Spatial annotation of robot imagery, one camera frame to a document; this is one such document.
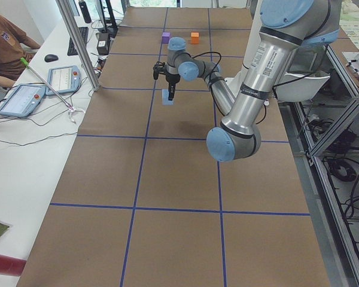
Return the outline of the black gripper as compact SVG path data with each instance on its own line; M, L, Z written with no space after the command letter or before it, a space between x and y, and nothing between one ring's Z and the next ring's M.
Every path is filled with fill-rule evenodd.
M175 95L176 84L180 81L180 75L176 67L171 66L169 63L165 64L165 77L168 82L168 100L173 100Z

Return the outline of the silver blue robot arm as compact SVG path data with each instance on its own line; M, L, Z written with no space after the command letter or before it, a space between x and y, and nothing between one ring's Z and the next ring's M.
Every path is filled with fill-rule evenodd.
M165 75L168 99L181 80L201 78L209 87L223 117L219 127L206 137L210 155L219 162L254 155L261 144L255 120L276 80L284 71L291 52L303 45L327 45L339 34L341 1L262 1L256 5L260 17L260 42L237 93L220 74L218 64L197 60L186 52L186 41L173 37L167 62L155 66L153 77Z

